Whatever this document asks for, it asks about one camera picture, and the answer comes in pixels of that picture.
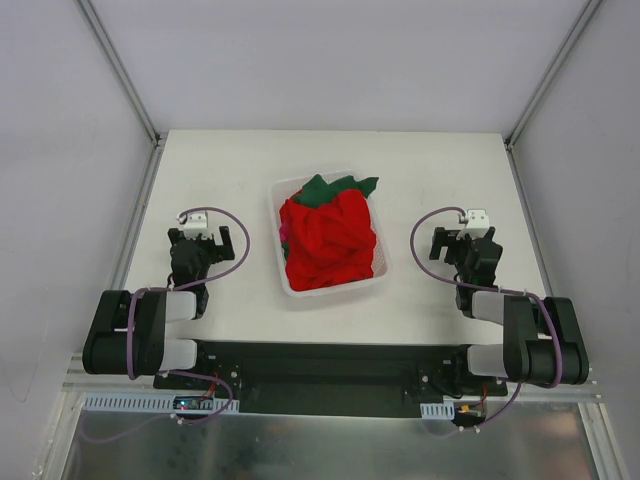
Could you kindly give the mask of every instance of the white table surface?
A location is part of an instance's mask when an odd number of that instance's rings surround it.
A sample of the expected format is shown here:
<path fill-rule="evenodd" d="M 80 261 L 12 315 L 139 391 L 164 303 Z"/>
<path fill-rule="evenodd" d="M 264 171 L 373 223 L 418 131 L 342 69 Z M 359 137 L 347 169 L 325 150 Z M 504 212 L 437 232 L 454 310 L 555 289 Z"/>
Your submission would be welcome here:
<path fill-rule="evenodd" d="M 271 183 L 313 173 L 353 170 L 379 176 L 372 195 L 393 265 L 375 294 L 322 302 L 285 295 L 279 280 L 267 202 Z M 166 142 L 126 286 L 164 286 L 170 273 L 167 230 L 194 206 L 231 211 L 247 226 L 246 263 L 208 284 L 209 305 L 197 321 L 168 326 L 183 338 L 256 342 L 364 344 L 501 343 L 502 328 L 465 318 L 455 289 L 415 265 L 409 234 L 424 214 L 443 206 L 487 209 L 504 247 L 498 285 L 543 294 L 543 284 L 511 169 L 497 134 L 173 130 Z M 226 217 L 239 258 L 244 236 Z M 455 213 L 423 224 L 417 234 L 427 260 L 436 226 L 458 228 Z M 210 274 L 228 268 L 214 265 Z M 444 262 L 432 269 L 453 276 Z"/>

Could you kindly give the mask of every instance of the red fabric pile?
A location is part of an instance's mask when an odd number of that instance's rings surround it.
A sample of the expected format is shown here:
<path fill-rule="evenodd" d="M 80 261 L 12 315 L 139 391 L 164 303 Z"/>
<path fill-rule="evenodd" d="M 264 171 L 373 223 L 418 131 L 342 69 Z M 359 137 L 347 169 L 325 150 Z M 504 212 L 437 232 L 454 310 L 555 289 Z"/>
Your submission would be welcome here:
<path fill-rule="evenodd" d="M 345 190 L 316 209 L 293 197 L 280 208 L 288 235 L 286 273 L 291 288 L 312 290 L 373 277 L 376 234 L 362 193 Z"/>

